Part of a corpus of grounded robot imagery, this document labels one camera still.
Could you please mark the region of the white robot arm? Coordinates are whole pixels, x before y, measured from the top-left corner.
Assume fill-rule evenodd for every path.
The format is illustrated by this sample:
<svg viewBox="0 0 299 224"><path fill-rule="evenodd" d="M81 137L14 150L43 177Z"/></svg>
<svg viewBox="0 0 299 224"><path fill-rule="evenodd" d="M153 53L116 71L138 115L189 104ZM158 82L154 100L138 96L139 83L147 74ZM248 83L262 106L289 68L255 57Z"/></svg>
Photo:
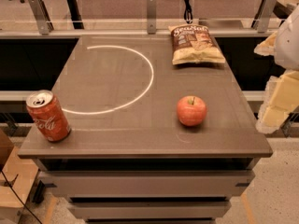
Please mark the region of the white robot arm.
<svg viewBox="0 0 299 224"><path fill-rule="evenodd" d="M256 123L260 133L273 133L299 106L299 7L254 52L273 55L275 64L285 68L267 81Z"/></svg>

